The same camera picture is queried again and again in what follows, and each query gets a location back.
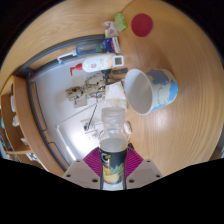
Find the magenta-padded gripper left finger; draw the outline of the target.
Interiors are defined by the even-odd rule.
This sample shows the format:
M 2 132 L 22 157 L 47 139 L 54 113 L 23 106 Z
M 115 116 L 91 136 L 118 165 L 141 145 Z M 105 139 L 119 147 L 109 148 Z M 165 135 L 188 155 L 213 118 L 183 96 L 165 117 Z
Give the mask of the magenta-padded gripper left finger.
M 99 148 L 93 149 L 84 159 L 76 159 L 63 178 L 83 188 L 100 189 L 102 163 Z

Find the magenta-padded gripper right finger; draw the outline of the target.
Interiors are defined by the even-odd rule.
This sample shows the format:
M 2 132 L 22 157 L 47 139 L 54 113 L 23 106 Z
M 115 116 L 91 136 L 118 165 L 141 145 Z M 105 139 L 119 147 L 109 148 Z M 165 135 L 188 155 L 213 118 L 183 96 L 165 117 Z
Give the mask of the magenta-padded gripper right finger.
M 124 165 L 127 189 L 141 188 L 163 177 L 151 159 L 143 159 L 134 149 L 127 149 Z

